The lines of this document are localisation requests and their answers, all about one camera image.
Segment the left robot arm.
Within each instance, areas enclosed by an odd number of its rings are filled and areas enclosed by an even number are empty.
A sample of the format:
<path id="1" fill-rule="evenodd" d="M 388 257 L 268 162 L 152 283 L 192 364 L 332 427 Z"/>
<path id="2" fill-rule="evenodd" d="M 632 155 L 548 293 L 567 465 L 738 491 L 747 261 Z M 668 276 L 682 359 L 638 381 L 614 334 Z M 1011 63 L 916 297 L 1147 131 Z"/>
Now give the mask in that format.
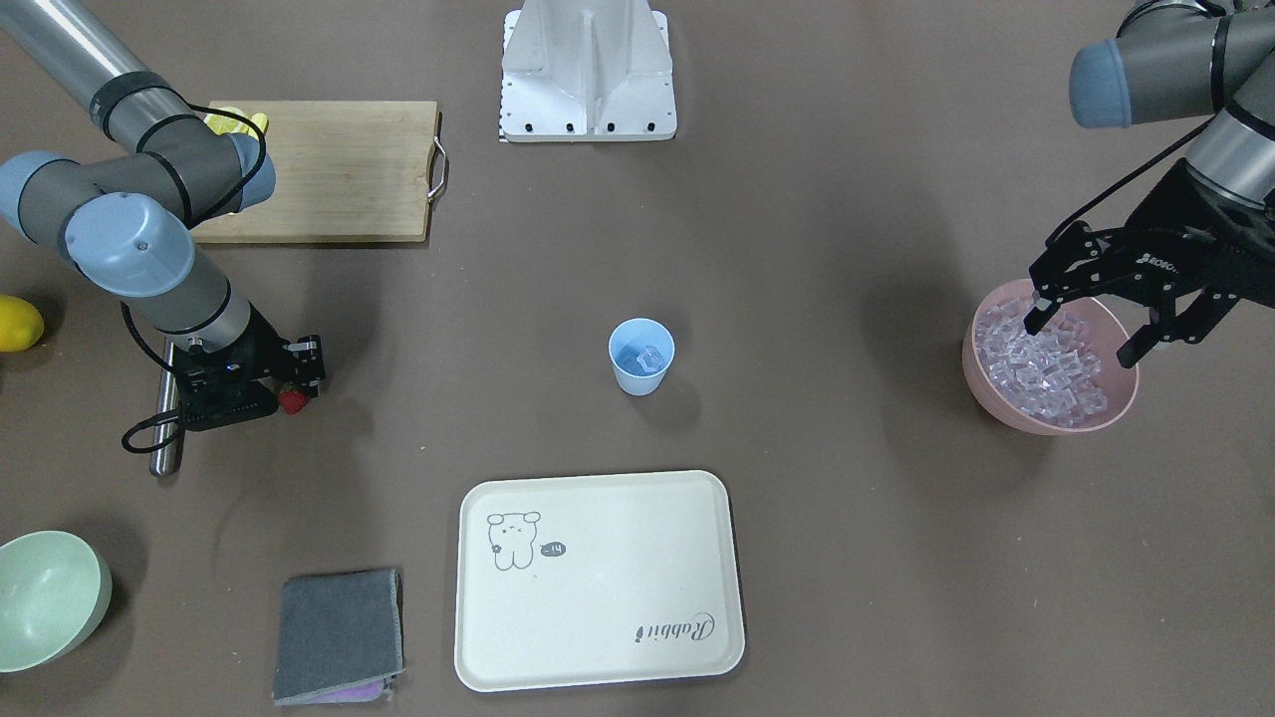
<path id="1" fill-rule="evenodd" d="M 1047 239 L 1025 330 L 1079 299 L 1128 300 L 1148 309 L 1117 353 L 1133 367 L 1159 344 L 1198 344 L 1238 302 L 1271 306 L 1272 4 L 1140 1 L 1076 54 L 1068 94 L 1082 128 L 1204 124 L 1125 225 L 1093 230 L 1077 211 Z"/>

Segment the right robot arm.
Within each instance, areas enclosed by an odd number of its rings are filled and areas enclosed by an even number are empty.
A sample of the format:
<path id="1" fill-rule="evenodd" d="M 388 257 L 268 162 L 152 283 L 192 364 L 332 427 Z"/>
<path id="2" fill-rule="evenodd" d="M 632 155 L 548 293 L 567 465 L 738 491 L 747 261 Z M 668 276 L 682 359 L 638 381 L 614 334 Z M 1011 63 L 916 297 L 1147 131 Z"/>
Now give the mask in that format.
<path id="1" fill-rule="evenodd" d="M 203 431 L 316 398 L 325 379 L 317 336 L 283 339 L 198 248 L 201 223 L 269 199 L 275 168 L 266 130 L 208 126 L 79 1 L 5 1 L 8 33 L 122 157 L 82 163 L 26 151 L 3 163 L 3 218 L 50 248 L 122 305 L 143 353 L 176 390 L 147 426 Z"/>

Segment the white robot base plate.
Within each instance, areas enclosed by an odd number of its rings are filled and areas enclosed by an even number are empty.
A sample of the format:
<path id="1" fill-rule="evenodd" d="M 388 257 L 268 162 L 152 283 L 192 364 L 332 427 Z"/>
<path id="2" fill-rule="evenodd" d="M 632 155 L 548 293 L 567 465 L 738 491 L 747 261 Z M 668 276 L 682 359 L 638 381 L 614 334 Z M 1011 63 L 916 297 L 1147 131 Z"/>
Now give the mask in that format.
<path id="1" fill-rule="evenodd" d="M 646 1 L 525 1 L 502 20 L 504 142 L 677 134 L 669 23 Z"/>

